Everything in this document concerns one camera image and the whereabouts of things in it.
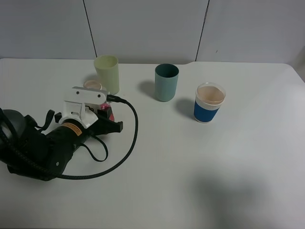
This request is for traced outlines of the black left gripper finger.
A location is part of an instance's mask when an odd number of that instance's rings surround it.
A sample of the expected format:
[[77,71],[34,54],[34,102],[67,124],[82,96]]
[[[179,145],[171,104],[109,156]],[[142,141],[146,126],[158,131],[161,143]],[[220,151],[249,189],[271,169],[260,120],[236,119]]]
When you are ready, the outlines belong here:
[[91,135],[107,135],[111,133],[120,133],[123,130],[123,122],[114,122],[109,119],[99,119],[90,126]]
[[112,119],[112,108],[111,107],[105,107],[103,109],[98,110],[98,115],[107,118]]

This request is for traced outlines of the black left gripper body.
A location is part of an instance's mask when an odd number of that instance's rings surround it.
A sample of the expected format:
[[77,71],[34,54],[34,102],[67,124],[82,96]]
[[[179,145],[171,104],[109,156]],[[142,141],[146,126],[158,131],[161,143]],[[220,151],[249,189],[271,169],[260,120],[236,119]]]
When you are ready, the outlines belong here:
[[50,131],[46,137],[50,151],[74,153],[92,135],[93,132],[85,129],[78,121],[67,119]]

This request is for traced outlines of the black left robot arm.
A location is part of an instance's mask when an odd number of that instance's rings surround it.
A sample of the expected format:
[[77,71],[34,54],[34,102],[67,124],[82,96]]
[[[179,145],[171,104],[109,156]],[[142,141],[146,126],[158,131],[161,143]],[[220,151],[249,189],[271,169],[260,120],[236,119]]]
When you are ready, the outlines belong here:
[[97,121],[85,128],[78,120],[61,121],[61,113],[49,110],[44,126],[15,110],[0,111],[0,160],[10,173],[50,181],[54,178],[86,180],[97,175],[68,176],[63,172],[88,138],[119,133],[122,122],[108,119],[108,112],[96,113]]

